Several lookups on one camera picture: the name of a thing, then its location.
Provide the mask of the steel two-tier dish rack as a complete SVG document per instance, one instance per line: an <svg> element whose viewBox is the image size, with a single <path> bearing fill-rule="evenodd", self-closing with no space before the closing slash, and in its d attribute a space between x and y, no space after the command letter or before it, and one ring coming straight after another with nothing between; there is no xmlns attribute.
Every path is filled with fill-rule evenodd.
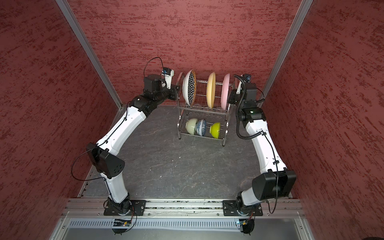
<svg viewBox="0 0 384 240"><path fill-rule="evenodd" d="M193 106L188 106L183 97L183 73L180 73L176 86L179 86L181 92L179 93L179 98L177 100L177 107L180 111L179 120L178 120L178 136L181 139L181 135L189 135L194 137L201 137L195 131L194 135L190 135L186 130L186 122L189 119L197 118L198 120L205 119L207 123L206 134L201 138L214 139L210 134L210 126L214 123L221 123L221 131L220 138L215 140L222 141L222 145L224 146L227 140L228 127L231 118L231 112L234 108L234 105L230 105L227 103L227 109L223 110L221 108L221 92L223 82L216 81L216 92L215 92L215 102L214 107L209 109L207 104L207 82L208 80L198 80L197 79L197 87L196 87L196 98ZM229 94L234 89L235 82L231 81L230 76L230 86L229 86Z"/></svg>

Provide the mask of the left aluminium corner post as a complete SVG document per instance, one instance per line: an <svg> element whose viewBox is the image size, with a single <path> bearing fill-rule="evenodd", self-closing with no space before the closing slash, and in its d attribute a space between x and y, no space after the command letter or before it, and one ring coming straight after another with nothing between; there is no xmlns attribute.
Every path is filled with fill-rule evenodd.
<svg viewBox="0 0 384 240"><path fill-rule="evenodd" d="M91 61L93 67L95 68L97 74L99 75L100 79L102 80L102 82L103 82L104 86L106 87L110 97L113 99L118 110L121 110L123 108L123 102L120 99L119 95L117 94L110 78L108 77L106 71L104 70L100 60L98 59L95 51L93 50L93 48L92 48L88 38L86 37L83 29L81 28L80 23L76 19L76 16L75 16L74 12L72 11L68 1L56 0L56 3L58 4L61 12L63 13L64 17L66 18L72 31L74 32L75 36L77 37L78 41L80 42L81 46L83 47L85 53L87 54L89 60Z"/></svg>

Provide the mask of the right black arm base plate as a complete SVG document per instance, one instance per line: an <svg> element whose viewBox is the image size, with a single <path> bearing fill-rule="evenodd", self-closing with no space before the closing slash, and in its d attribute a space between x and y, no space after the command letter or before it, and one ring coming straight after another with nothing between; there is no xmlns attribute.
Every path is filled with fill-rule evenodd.
<svg viewBox="0 0 384 240"><path fill-rule="evenodd" d="M224 200L223 201L224 216L239 216L239 217L261 217L263 210L260 204L246 206L240 200Z"/></svg>

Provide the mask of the lime green bowl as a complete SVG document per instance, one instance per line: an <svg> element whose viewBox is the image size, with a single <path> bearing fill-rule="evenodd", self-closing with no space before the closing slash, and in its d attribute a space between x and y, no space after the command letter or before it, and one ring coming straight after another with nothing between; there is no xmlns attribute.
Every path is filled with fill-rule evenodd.
<svg viewBox="0 0 384 240"><path fill-rule="evenodd" d="M220 138L220 131L221 131L221 123L217 122L210 126L210 134L214 139Z"/></svg>

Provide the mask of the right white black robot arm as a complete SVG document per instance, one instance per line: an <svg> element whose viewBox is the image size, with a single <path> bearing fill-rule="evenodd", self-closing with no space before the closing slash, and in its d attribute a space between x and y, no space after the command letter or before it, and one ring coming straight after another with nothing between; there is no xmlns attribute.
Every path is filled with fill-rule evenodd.
<svg viewBox="0 0 384 240"><path fill-rule="evenodd" d="M240 82L228 100L236 106L236 134L242 140L252 141L261 172L248 190L238 193L237 211L242 216L252 215L262 202L288 197L297 179L273 143L267 118L256 101L258 91L255 84Z"/></svg>

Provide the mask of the aluminium front rail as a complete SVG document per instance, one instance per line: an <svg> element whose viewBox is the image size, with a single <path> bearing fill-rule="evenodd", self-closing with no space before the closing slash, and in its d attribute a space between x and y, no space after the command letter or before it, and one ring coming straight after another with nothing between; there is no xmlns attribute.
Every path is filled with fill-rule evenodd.
<svg viewBox="0 0 384 240"><path fill-rule="evenodd" d="M133 220L136 229L211 230L240 232L239 220L255 221L254 230L263 221L293 221L300 235L308 229L302 204L298 199L282 199L273 204L262 203L263 216L224 216L222 199L133 199L147 201L142 216L104 216L104 200L100 198L70 199L62 218L68 228L109 228L115 219Z"/></svg>

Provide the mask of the yellow bear plate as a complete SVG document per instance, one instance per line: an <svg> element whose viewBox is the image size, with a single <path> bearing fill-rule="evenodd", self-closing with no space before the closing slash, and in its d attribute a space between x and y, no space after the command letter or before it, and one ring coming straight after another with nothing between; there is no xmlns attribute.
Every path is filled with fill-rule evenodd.
<svg viewBox="0 0 384 240"><path fill-rule="evenodd" d="M207 104L209 109L214 107L215 102L215 92L216 92L216 73L213 72L209 75L207 82Z"/></svg>

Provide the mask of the white patterned deep plate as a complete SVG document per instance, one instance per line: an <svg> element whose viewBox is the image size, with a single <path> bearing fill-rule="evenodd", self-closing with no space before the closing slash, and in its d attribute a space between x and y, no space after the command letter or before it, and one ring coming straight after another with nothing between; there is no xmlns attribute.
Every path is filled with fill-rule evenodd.
<svg viewBox="0 0 384 240"><path fill-rule="evenodd" d="M193 106L196 98L197 78L194 70L190 70L183 80L183 97L188 106Z"/></svg>

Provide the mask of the aluminium corner post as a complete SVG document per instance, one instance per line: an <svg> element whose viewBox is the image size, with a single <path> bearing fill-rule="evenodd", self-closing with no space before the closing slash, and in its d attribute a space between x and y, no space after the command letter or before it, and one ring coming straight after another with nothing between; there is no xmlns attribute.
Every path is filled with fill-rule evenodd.
<svg viewBox="0 0 384 240"><path fill-rule="evenodd" d="M275 61L275 64L271 70L271 73L267 79L267 82L264 86L264 89L263 89L263 94L261 95L260 97L260 101L262 99L266 99L269 91L271 90L276 78L277 78L277 75L285 61L285 58L287 57L289 51L290 51L290 48L304 22L304 19L307 15L307 13L309 12L309 9L311 7L313 3L313 0L302 0L301 1L301 4L299 5L299 8L297 10L297 13L293 19L293 22L290 26L290 29L286 35L286 38L283 42L283 45L279 51L279 54L277 56L277 59Z"/></svg>
<svg viewBox="0 0 384 240"><path fill-rule="evenodd" d="M83 47L85 53L87 54L89 60L91 61L93 67L95 68L97 74L99 75L100 79L102 80L102 82L103 82L104 86L106 87L110 97L113 99L118 110L121 110L123 108L123 102L120 99L119 95L117 94L110 78L108 77L106 71L104 70L100 60L98 59L95 51L93 50L93 48L92 48L88 38L86 37L83 29L81 28L80 23L76 19L76 16L75 16L74 12L72 11L68 1L56 0L56 3L58 4L61 12L63 13L64 17L66 18L72 31L74 32L75 36L77 37L78 41L80 42L81 46Z"/></svg>

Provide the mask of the pink bear plate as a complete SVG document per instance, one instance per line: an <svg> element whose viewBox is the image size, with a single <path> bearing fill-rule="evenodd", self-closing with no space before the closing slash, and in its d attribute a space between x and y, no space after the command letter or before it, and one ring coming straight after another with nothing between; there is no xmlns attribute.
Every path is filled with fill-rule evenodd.
<svg viewBox="0 0 384 240"><path fill-rule="evenodd" d="M223 85L222 85L222 92L221 92L221 108L223 110L227 109L227 101L228 101L228 94L229 94L229 86L230 86L230 74L226 74L224 76Z"/></svg>

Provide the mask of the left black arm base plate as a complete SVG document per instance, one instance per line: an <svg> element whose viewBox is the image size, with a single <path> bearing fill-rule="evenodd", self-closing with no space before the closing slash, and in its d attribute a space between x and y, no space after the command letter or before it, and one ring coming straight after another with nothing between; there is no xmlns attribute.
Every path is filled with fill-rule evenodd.
<svg viewBox="0 0 384 240"><path fill-rule="evenodd" d="M142 216L146 203L145 200L124 200L118 204L108 198L103 204L104 216Z"/></svg>

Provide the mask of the right base circuit board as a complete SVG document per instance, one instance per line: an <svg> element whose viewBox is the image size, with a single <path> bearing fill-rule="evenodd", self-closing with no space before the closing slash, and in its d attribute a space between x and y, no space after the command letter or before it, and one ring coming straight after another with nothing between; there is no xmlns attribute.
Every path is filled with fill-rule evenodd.
<svg viewBox="0 0 384 240"><path fill-rule="evenodd" d="M254 227L255 227L255 221L253 219L239 220L239 230L243 234L250 235L251 232L254 230Z"/></svg>

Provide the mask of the blue floral white bowl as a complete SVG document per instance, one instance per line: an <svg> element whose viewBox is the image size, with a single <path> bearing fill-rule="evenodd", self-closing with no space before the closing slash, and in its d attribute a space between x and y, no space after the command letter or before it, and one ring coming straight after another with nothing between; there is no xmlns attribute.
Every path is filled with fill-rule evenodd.
<svg viewBox="0 0 384 240"><path fill-rule="evenodd" d="M206 134L207 123L205 119L198 120L196 123L196 132L199 136L204 137Z"/></svg>

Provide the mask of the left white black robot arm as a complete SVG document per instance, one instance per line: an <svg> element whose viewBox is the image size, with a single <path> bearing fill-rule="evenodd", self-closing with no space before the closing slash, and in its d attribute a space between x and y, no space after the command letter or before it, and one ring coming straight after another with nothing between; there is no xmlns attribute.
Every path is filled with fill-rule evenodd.
<svg viewBox="0 0 384 240"><path fill-rule="evenodd" d="M173 73L144 77L144 90L130 101L123 116L96 144L88 144L87 153L106 184L109 196L105 215L134 214L128 190L123 179L125 162L118 158L123 144L134 130L165 100L176 100L179 88L172 85Z"/></svg>

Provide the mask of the left base circuit board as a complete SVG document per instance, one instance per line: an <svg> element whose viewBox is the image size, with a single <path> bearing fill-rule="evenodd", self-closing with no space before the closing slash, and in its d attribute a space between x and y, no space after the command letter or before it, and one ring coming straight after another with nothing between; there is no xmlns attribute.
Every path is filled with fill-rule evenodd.
<svg viewBox="0 0 384 240"><path fill-rule="evenodd" d="M123 234L128 232L135 226L133 220L115 219L112 224L112 231L116 234Z"/></svg>

